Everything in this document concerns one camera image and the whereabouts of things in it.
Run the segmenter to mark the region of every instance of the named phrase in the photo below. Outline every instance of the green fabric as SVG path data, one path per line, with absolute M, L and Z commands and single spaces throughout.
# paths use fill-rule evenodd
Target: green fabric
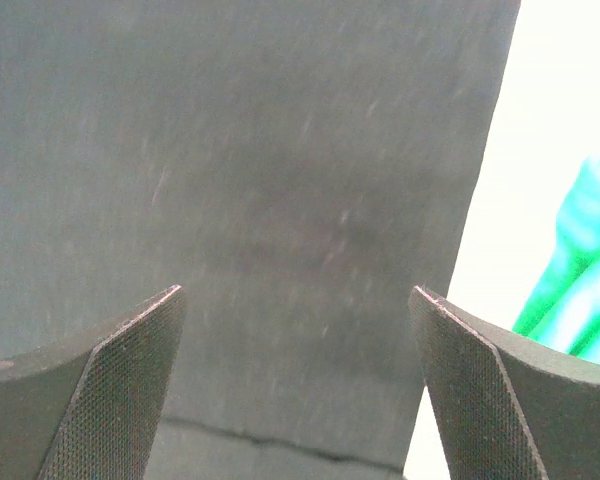
M 513 331 L 600 363 L 600 156 L 584 161 L 558 211 L 553 255 Z

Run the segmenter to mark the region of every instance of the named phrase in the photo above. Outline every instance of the textured edge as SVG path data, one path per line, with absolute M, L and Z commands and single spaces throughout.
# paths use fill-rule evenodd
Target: textured edge
M 59 423 L 59 427 L 54 436 L 53 442 L 51 443 L 51 445 L 49 446 L 49 448 L 47 450 L 47 453 L 45 454 L 45 460 L 44 460 L 43 464 L 41 465 L 41 467 L 39 469 L 39 473 L 36 477 L 38 480 L 46 479 L 47 470 L 52 463 L 53 452 L 58 447 L 59 442 L 62 439 L 62 434 L 63 434 L 64 429 L 66 428 L 68 423 L 71 422 L 76 403 L 79 400 L 81 394 L 83 393 L 83 387 L 88 378 L 91 367 L 96 362 L 98 355 L 102 351 L 102 349 L 104 347 L 106 347 L 107 345 L 109 345 L 111 342 L 113 342 L 115 339 L 117 339 L 118 337 L 123 335 L 127 330 L 133 328 L 137 324 L 138 320 L 140 320 L 142 318 L 146 318 L 148 315 L 153 313 L 159 307 L 166 304 L 169 300 L 171 300 L 174 296 L 176 296 L 178 294 L 183 295 L 182 287 L 180 285 L 173 285 L 172 287 L 169 287 L 168 289 L 166 289 L 163 292 L 155 295 L 154 297 L 146 300 L 145 302 L 140 303 L 139 305 L 137 305 L 135 307 L 134 310 L 132 310 L 132 313 L 131 313 L 130 317 L 127 318 L 127 320 L 123 321 L 113 333 L 109 334 L 106 338 L 101 340 L 93 348 L 93 350 L 91 351 L 91 354 L 89 355 L 89 358 L 84 366 L 84 369 L 82 371 L 80 379 L 78 380 L 78 384 L 76 385 L 73 395 L 71 396 L 69 405 L 67 406 L 67 409 L 62 417 L 62 420 Z M 174 360 L 175 360 L 175 354 L 174 354 L 174 358 L 172 359 L 171 371 L 173 371 L 173 361 Z M 166 394 L 166 389 L 168 387 L 169 379 L 170 378 L 166 379 L 165 394 Z
M 483 337 L 478 331 L 476 331 L 475 329 L 473 329 L 472 327 L 470 327 L 469 325 L 464 323 L 454 313 L 449 311 L 444 305 L 442 305 L 440 303 L 439 299 L 434 298 L 429 293 L 427 293 L 425 290 L 423 290 L 421 287 L 416 286 L 416 287 L 414 287 L 413 291 L 417 292 L 420 296 L 422 296 L 429 303 L 429 305 L 433 306 L 444 317 L 452 320 L 453 322 L 458 324 L 462 329 L 469 332 L 472 336 L 476 337 L 483 345 L 487 346 L 487 348 L 491 351 L 491 354 L 495 358 L 498 368 L 500 369 L 500 372 L 502 373 L 502 376 L 503 376 L 503 379 L 505 382 L 505 386 L 507 388 L 507 392 L 509 393 L 509 397 L 511 398 L 514 409 L 518 416 L 518 420 L 520 421 L 522 430 L 523 430 L 523 432 L 527 438 L 527 441 L 529 443 L 529 447 L 531 449 L 533 459 L 537 462 L 537 465 L 540 469 L 540 475 L 542 476 L 543 480 L 549 480 L 547 470 L 544 466 L 544 463 L 542 462 L 542 458 L 540 457 L 540 452 L 538 451 L 538 447 L 536 446 L 536 443 L 533 439 L 531 429 L 529 428 L 527 419 L 524 415 L 524 412 L 522 411 L 522 407 L 520 406 L 518 397 L 516 396 L 515 391 L 513 390 L 513 385 L 511 384 L 511 380 L 509 379 L 509 375 L 507 374 L 507 370 L 504 366 L 504 363 L 502 362 L 502 358 L 500 357 L 500 353 L 498 352 L 498 349 L 489 340 L 487 340 L 485 337 Z

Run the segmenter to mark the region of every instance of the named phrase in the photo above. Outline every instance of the gray surface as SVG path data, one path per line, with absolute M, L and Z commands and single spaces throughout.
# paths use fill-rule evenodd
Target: gray surface
M 401 480 L 400 473 L 331 461 L 273 444 L 161 425 L 145 480 Z
M 509 0 L 0 2 L 0 358 L 173 283 L 165 414 L 399 466 Z

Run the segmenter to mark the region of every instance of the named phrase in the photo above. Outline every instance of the white speck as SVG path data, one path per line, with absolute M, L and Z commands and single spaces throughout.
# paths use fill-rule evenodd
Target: white speck
M 324 268 L 329 263 L 331 263 L 331 261 L 333 260 L 334 257 L 335 257 L 335 255 L 332 252 L 327 253 L 327 256 L 325 257 L 324 262 L 322 262 L 322 268 Z
M 367 108 L 366 116 L 368 117 L 369 115 L 371 115 L 377 106 L 378 106 L 378 102 L 373 102 L 371 105 L 369 105 L 369 108 Z
M 464 94 L 464 92 L 465 92 L 465 90 L 466 90 L 465 88 L 458 88 L 458 89 L 457 89 L 457 90 L 454 92 L 454 94 L 453 94 L 453 98 L 454 98 L 454 99 L 456 99 L 456 98 L 458 98 L 460 95 L 463 95 L 463 94 Z
M 302 127 L 302 133 L 300 134 L 300 138 L 304 138 L 307 135 L 310 125 L 311 125 L 311 115 L 308 115 L 307 120 L 304 122 L 304 125 Z
M 169 174 L 167 172 L 167 166 L 165 165 L 164 167 L 162 167 L 162 174 L 160 175 L 160 180 L 158 180 L 158 185 L 156 185 L 156 189 L 153 192 L 153 197 L 151 198 L 151 206 L 155 205 L 156 200 L 158 198 L 158 193 L 160 192 L 160 187 L 162 187 L 162 184 L 164 183 L 168 175 Z

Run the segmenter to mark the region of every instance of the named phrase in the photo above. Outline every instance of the dark gray fabric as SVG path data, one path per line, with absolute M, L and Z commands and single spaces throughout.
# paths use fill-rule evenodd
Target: dark gray fabric
M 124 318 L 0 361 L 0 480 L 142 478 L 184 314 L 172 287 Z
M 600 480 L 599 365 L 483 322 L 430 291 L 414 289 L 410 305 L 454 478 L 531 479 L 546 469 L 551 479 Z M 524 435 L 512 435 L 512 422 Z
M 187 426 L 158 427 L 145 480 L 402 480 L 362 462 Z
M 0 1 L 0 359 L 179 283 L 165 414 L 401 466 L 517 8 Z

